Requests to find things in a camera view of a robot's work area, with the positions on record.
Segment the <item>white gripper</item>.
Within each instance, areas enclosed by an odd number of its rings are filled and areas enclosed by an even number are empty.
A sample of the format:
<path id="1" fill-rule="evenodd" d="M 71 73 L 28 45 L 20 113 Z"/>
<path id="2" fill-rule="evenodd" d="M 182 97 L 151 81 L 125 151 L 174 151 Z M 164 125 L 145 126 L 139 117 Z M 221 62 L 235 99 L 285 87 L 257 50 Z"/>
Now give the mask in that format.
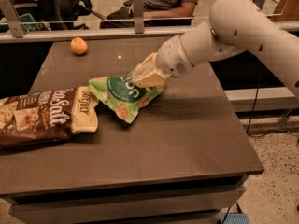
<path id="1" fill-rule="evenodd" d="M 180 37 L 165 41 L 158 52 L 151 53 L 131 74 L 132 82 L 139 88 L 163 86 L 170 77 L 183 77 L 193 70 Z"/>

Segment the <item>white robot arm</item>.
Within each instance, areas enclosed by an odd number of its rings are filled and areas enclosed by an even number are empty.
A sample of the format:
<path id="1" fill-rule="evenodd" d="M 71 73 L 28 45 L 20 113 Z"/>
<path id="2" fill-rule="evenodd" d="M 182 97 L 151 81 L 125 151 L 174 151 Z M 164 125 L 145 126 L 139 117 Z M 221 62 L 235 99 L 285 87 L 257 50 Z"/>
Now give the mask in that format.
<path id="1" fill-rule="evenodd" d="M 299 98 L 299 38 L 281 30 L 250 0 L 217 0 L 203 22 L 165 41 L 132 73 L 139 88 L 162 86 L 206 62 L 249 51 Z"/>

